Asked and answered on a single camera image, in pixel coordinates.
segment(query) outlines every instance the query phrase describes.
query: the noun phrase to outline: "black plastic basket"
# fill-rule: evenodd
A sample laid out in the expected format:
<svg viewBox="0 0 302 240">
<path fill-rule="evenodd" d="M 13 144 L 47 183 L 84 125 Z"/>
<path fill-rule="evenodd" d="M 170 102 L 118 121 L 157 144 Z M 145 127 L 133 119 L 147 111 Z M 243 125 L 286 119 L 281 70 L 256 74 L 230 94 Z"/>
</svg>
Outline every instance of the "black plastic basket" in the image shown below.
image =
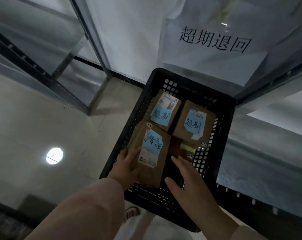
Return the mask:
<svg viewBox="0 0 302 240">
<path fill-rule="evenodd" d="M 192 165 L 198 170 L 207 185 L 210 186 L 209 188 L 212 188 L 211 186 L 215 185 L 217 179 L 236 101 L 229 95 L 162 68 L 153 70 L 149 77 L 100 178 L 108 175 L 120 150 L 128 145 L 134 127 L 143 119 L 152 97 L 157 95 L 160 89 L 182 100 L 182 105 L 186 100 L 190 100 L 200 106 L 207 107 L 208 110 L 217 115 L 207 149 L 198 149 L 192 162 Z M 169 134 L 172 134 L 177 119 L 174 119 Z M 166 159 L 160 188 L 147 188 L 134 183 L 125 192 L 125 199 L 189 231 L 199 231 L 165 185 L 164 179 L 166 177 L 173 178 L 180 186 L 184 183 L 178 168 L 172 163 L 170 155 Z"/>
</svg>

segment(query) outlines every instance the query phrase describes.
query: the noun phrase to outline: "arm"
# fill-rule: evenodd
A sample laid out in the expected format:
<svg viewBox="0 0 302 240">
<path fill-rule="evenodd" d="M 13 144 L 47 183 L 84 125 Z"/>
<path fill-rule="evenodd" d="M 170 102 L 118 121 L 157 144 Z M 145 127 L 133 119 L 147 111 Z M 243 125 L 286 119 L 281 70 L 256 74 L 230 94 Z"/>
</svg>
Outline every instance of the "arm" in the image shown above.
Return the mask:
<svg viewBox="0 0 302 240">
<path fill-rule="evenodd" d="M 172 156 L 172 161 L 179 168 L 185 186 L 181 189 L 169 177 L 165 178 L 165 183 L 185 213 L 208 240 L 253 239 L 253 236 L 258 236 L 254 239 L 264 239 L 247 227 L 239 227 L 220 209 L 203 179 L 188 161 L 180 156 L 178 158 Z"/>
<path fill-rule="evenodd" d="M 124 219 L 124 190 L 137 178 L 130 164 L 139 149 L 121 151 L 107 178 L 58 205 L 26 240 L 111 240 Z"/>
</svg>

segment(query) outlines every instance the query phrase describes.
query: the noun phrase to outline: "blue paper label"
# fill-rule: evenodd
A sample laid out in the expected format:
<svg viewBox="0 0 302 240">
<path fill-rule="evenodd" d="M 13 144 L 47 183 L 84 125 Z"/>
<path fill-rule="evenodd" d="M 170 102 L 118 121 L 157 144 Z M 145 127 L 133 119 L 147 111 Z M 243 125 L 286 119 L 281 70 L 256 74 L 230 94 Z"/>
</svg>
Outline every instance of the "blue paper label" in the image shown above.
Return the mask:
<svg viewBox="0 0 302 240">
<path fill-rule="evenodd" d="M 171 114 L 172 110 L 164 108 L 160 104 L 157 104 L 153 109 L 151 121 L 159 125 L 168 126 Z"/>
<path fill-rule="evenodd" d="M 148 149 L 152 154 L 158 157 L 162 146 L 163 146 L 162 136 L 160 136 L 152 129 L 146 133 L 142 144 L 143 148 Z"/>
<path fill-rule="evenodd" d="M 205 127 L 205 115 L 204 113 L 198 113 L 194 109 L 190 109 L 185 123 L 184 128 L 197 136 L 203 135 L 203 129 Z"/>
</svg>

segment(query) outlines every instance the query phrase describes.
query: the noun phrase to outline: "foot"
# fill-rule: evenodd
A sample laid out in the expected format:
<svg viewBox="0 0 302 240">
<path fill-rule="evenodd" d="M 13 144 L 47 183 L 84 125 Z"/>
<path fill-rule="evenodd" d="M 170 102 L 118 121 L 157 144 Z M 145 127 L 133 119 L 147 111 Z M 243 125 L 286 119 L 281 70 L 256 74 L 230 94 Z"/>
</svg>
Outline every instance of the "foot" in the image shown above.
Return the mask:
<svg viewBox="0 0 302 240">
<path fill-rule="evenodd" d="M 138 216 L 138 215 L 140 215 L 139 209 L 135 206 L 130 207 L 129 209 L 126 210 L 123 223 L 126 223 L 126 221 L 129 220 L 131 217 Z"/>
</svg>

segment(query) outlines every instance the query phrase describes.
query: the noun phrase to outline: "pink sleeve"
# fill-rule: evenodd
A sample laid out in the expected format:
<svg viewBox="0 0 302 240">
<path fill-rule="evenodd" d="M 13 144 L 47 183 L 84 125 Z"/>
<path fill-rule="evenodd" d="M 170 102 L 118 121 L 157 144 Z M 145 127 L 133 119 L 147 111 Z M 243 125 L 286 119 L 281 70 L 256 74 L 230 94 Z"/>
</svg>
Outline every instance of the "pink sleeve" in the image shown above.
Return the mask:
<svg viewBox="0 0 302 240">
<path fill-rule="evenodd" d="M 64 200 L 26 240 L 111 240 L 124 214 L 122 186 L 103 178 Z"/>
<path fill-rule="evenodd" d="M 267 240 L 256 231 L 247 226 L 239 226 L 230 240 Z"/>
</svg>

